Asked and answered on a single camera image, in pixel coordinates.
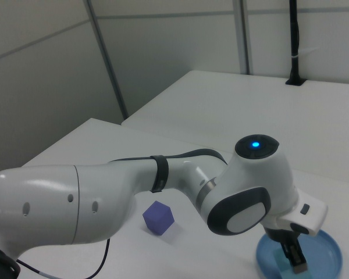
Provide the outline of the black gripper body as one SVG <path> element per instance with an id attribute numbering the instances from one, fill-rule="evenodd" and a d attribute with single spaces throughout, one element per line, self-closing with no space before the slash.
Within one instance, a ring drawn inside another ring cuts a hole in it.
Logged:
<path id="1" fill-rule="evenodd" d="M 300 233 L 298 232 L 282 229 L 271 229 L 267 227 L 264 227 L 264 230 L 271 240 L 279 242 L 283 246 L 290 247 L 292 245 L 297 246 L 299 244 L 298 237 L 300 236 Z"/>

